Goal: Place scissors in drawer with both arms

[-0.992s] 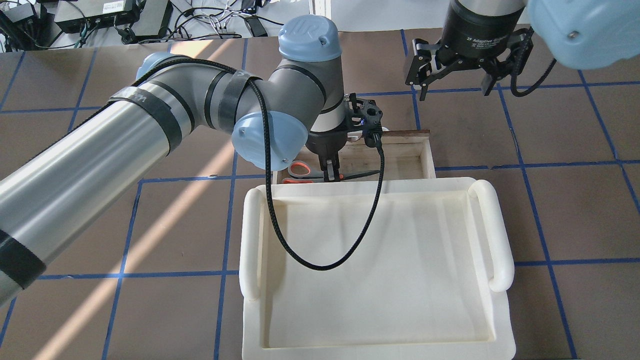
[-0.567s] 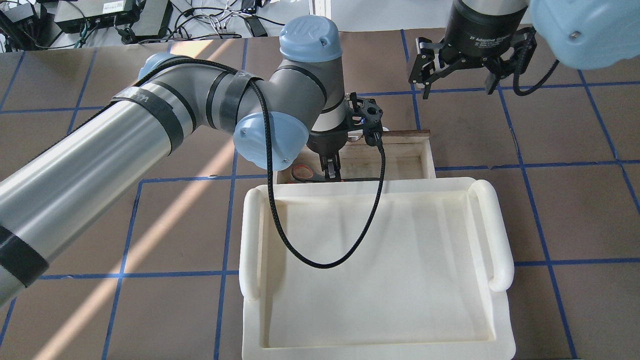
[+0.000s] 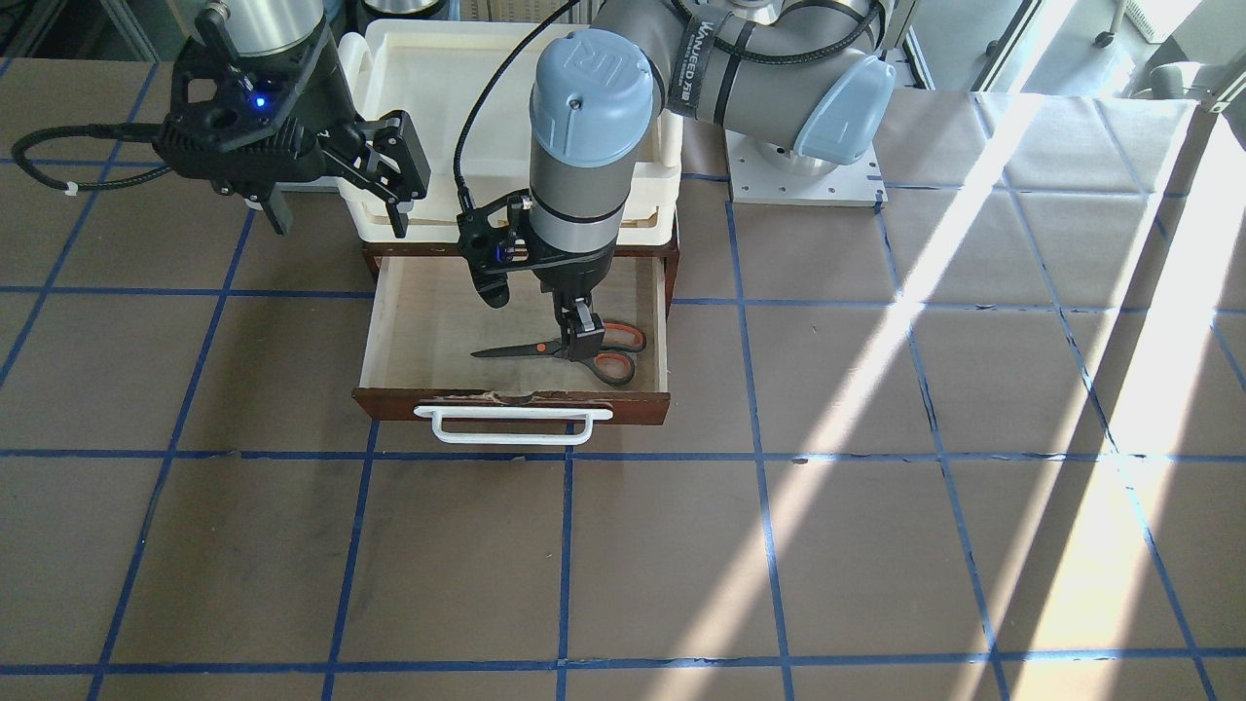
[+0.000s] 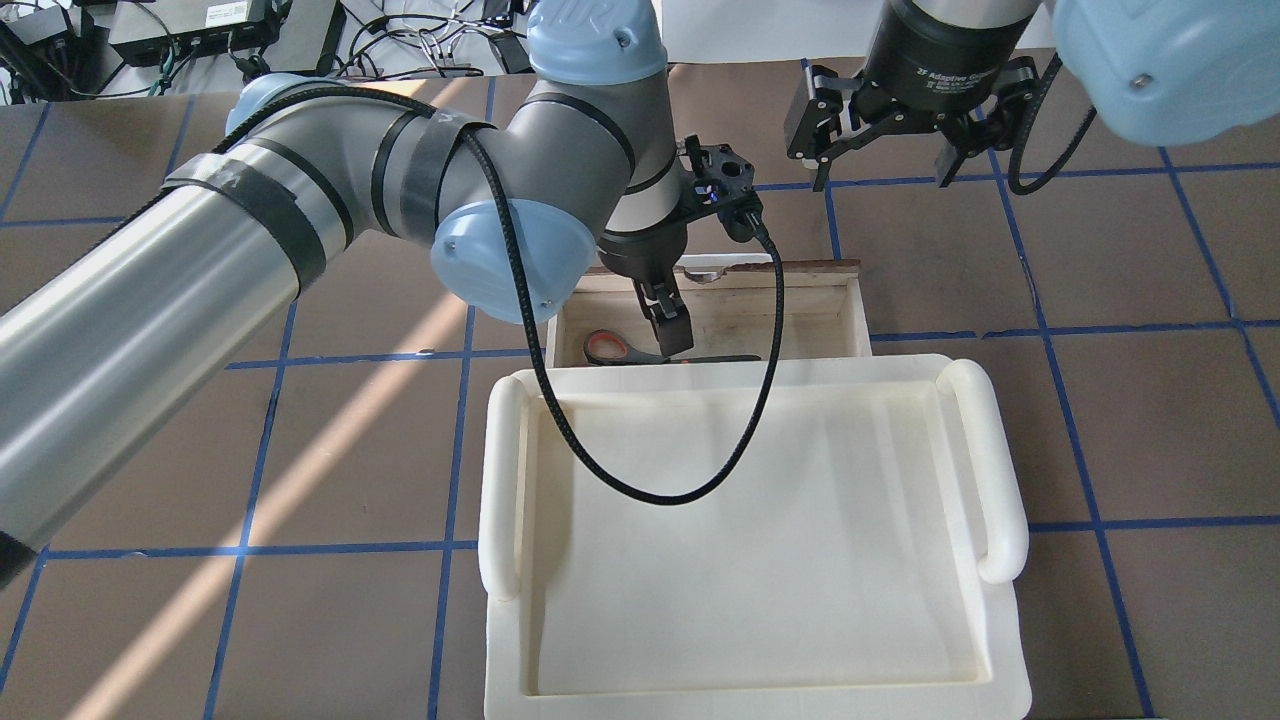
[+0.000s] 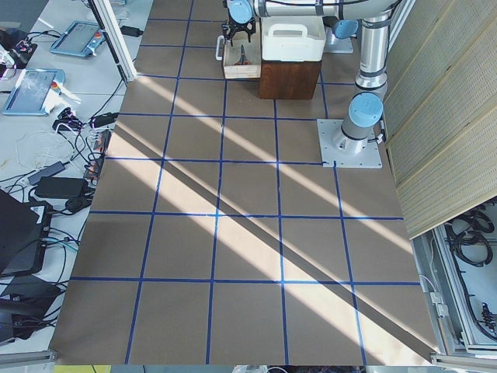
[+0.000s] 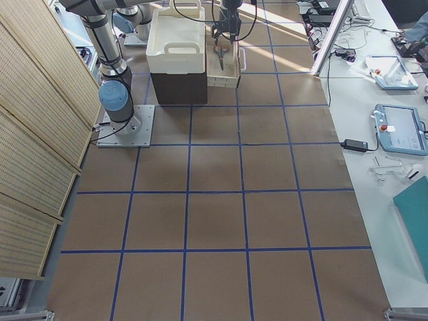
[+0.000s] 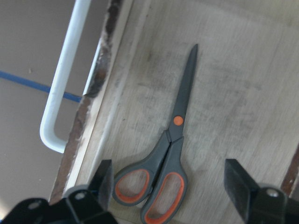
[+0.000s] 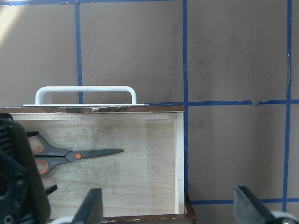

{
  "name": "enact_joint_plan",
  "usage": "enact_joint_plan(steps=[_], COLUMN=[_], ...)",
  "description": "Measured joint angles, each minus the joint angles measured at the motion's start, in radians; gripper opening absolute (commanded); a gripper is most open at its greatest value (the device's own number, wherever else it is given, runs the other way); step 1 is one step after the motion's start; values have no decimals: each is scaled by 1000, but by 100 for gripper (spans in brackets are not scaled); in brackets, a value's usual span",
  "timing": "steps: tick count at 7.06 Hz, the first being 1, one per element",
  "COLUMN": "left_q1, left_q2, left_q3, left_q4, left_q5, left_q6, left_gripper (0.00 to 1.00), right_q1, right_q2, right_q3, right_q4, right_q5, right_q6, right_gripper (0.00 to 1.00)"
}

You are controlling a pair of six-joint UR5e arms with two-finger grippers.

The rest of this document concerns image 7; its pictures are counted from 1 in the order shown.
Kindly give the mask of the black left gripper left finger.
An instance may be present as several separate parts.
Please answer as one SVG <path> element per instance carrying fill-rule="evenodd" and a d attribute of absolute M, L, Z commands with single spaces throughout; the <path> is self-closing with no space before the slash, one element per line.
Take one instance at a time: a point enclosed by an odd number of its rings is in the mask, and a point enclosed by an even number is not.
<path fill-rule="evenodd" d="M 89 184 L 74 186 L 64 193 L 70 223 L 113 224 L 114 217 L 108 211 L 112 191 L 112 161 L 102 160 Z"/>

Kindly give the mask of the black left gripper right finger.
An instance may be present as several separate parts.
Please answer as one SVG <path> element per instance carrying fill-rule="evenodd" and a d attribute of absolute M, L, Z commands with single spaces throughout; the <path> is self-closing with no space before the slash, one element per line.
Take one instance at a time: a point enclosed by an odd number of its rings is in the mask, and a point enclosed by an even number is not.
<path fill-rule="evenodd" d="M 299 202 L 280 189 L 258 184 L 236 159 L 226 159 L 224 187 L 245 224 L 297 224 Z"/>

